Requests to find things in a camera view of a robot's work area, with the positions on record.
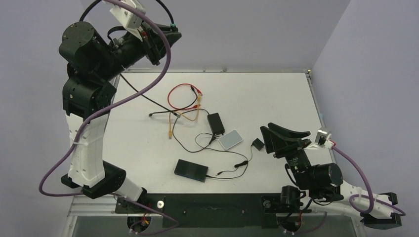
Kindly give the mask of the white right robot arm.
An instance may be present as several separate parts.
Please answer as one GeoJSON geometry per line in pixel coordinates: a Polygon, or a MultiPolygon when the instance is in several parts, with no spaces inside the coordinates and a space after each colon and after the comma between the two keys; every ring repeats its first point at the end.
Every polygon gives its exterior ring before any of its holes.
{"type": "Polygon", "coordinates": [[[400,227],[404,211],[397,208],[395,193],[375,194],[359,165],[336,147],[331,132],[318,129],[314,142],[309,131],[298,132],[274,123],[260,127],[268,154],[284,158],[286,173],[293,185],[283,186],[275,201],[262,198],[265,212],[289,215],[306,211],[322,211],[342,214],[358,220],[365,227],[388,230],[400,227]],[[336,163],[312,164],[308,150],[332,150],[346,158],[360,174],[365,187],[347,183],[336,163]]]}

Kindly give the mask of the black ribbed network switch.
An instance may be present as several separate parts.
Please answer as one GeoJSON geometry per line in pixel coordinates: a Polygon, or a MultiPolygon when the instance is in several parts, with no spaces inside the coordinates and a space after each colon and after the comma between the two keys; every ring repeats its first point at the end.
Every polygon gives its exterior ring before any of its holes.
{"type": "Polygon", "coordinates": [[[207,166],[179,159],[174,169],[174,174],[199,182],[205,182],[208,169],[207,166]]]}

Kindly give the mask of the small black wall adapter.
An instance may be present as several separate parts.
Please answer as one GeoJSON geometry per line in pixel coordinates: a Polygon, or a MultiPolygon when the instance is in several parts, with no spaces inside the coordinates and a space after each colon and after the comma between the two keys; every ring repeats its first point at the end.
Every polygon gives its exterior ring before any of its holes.
{"type": "Polygon", "coordinates": [[[259,138],[253,140],[251,145],[254,146],[258,151],[261,151],[265,147],[265,144],[259,138]]]}

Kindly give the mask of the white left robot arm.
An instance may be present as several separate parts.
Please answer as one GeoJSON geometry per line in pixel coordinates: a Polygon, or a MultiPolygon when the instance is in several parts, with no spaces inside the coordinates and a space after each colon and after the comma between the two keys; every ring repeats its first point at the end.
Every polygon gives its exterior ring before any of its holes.
{"type": "Polygon", "coordinates": [[[68,80],[63,90],[63,109],[73,150],[69,172],[62,184],[91,198],[116,193],[128,198],[134,212],[147,207],[146,190],[131,181],[126,171],[103,160],[103,138],[109,112],[92,115],[110,106],[117,91],[116,77],[143,57],[158,64],[166,54],[162,39],[150,27],[136,37],[126,33],[106,43],[88,22],[79,21],[63,33],[59,54],[67,60],[68,80]]]}

